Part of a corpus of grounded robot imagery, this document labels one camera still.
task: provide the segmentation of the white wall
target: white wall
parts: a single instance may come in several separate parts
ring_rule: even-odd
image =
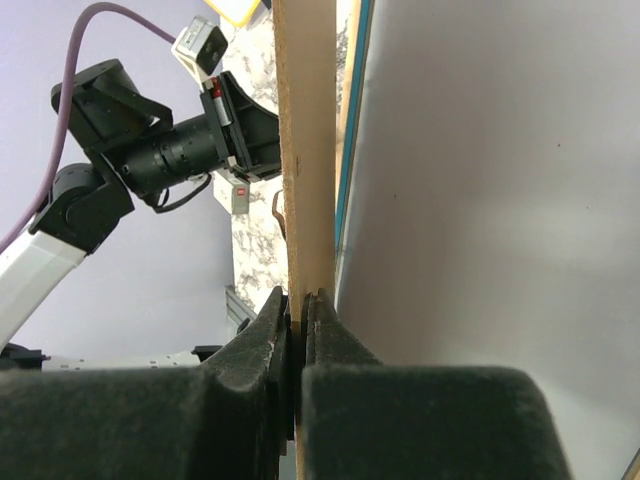
[[[73,24],[88,0],[3,3],[0,24],[0,231],[32,198],[49,157]],[[217,18],[202,0],[122,1],[177,35],[194,15]],[[202,113],[198,89],[169,44],[106,13],[89,25],[79,68],[118,57],[140,92],[174,119]],[[86,161],[69,136],[63,164]],[[180,351],[226,340],[223,286],[233,279],[228,214],[202,194],[174,213],[136,211],[56,289],[15,341],[49,354],[121,356]]]
[[[340,315],[520,367],[579,479],[640,446],[640,3],[378,0]]]

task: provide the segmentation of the marble countertop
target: marble countertop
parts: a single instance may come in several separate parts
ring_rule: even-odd
[[[347,52],[347,23],[350,0],[337,2],[336,91],[338,109],[342,94]],[[271,11],[264,12],[249,27],[236,29],[222,21],[229,40],[224,70],[231,71],[245,92],[266,109],[278,112],[275,46]],[[236,294],[249,308],[260,310],[275,286],[287,289],[287,248],[280,227],[271,214],[276,192],[282,189],[282,177],[254,183],[250,191],[250,209],[246,215],[232,215],[233,266]],[[282,197],[279,199],[282,211]]]

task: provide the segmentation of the wooden board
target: wooden board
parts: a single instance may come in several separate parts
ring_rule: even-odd
[[[336,4],[274,0],[291,318],[335,283]]]

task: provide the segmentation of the yellow object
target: yellow object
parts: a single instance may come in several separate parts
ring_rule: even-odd
[[[244,27],[260,5],[260,0],[205,0],[205,2],[237,28]]]

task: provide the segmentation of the blue edge strip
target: blue edge strip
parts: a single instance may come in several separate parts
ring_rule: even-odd
[[[356,142],[356,130],[358,122],[358,110],[360,107],[360,88],[364,77],[366,60],[367,37],[369,36],[369,15],[373,0],[362,0],[360,4],[360,18],[358,19],[358,35],[356,40],[356,52],[353,62],[353,76],[351,80],[351,92],[349,94],[349,112],[347,114],[347,126],[345,129],[344,150],[342,151],[342,166],[340,169],[340,185],[338,187],[338,206],[336,207],[336,252],[340,249],[340,242],[344,229],[344,221],[349,202],[349,182],[351,181],[351,162]]]

